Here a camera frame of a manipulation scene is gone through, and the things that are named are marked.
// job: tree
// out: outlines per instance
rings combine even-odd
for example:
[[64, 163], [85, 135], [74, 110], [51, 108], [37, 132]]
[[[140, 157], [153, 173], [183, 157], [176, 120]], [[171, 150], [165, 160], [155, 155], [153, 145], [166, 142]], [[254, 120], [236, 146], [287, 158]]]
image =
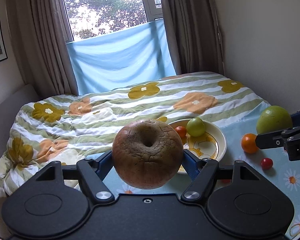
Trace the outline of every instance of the tree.
[[65, 4], [72, 23], [82, 20], [82, 8], [97, 13], [98, 33], [89, 28], [75, 32], [83, 39], [147, 22], [142, 0], [65, 0]]

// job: window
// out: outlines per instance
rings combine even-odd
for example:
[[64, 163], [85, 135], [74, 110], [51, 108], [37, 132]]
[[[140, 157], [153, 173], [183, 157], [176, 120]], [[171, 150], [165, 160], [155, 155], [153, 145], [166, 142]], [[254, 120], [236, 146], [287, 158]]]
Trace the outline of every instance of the window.
[[59, 0], [66, 42], [162, 18], [161, 0]]

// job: brown apple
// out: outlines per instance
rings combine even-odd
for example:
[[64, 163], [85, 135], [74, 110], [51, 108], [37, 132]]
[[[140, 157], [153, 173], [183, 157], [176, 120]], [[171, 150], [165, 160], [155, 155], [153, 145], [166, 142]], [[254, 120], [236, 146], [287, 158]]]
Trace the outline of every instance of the brown apple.
[[161, 187], [178, 172], [182, 159], [178, 133], [154, 119], [127, 124], [112, 144], [115, 170], [124, 182], [137, 188]]

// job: brown curtain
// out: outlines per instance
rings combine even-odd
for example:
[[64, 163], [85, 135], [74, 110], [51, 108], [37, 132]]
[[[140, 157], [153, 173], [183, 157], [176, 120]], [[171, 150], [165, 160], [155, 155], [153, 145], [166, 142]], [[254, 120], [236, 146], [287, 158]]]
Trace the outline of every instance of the brown curtain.
[[224, 74], [213, 0], [161, 0], [171, 59], [177, 74]]
[[25, 83], [43, 98], [78, 95], [57, 0], [6, 0], [14, 53]]

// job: blue sheet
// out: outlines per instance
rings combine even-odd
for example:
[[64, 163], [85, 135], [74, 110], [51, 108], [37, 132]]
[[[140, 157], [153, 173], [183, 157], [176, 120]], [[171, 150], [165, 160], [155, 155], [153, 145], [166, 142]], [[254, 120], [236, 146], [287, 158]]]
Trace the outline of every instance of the blue sheet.
[[163, 19], [67, 44], [79, 94], [175, 75]]

